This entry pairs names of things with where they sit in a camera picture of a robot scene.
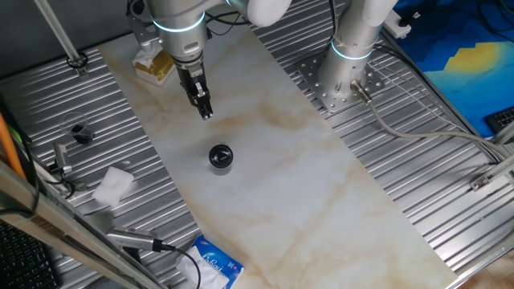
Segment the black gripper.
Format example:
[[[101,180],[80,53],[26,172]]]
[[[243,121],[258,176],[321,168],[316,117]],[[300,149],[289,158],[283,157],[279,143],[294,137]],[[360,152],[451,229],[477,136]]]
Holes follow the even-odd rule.
[[[197,109],[204,120],[213,116],[210,92],[207,88],[203,56],[193,59],[174,56],[181,86],[185,89],[190,104]]]

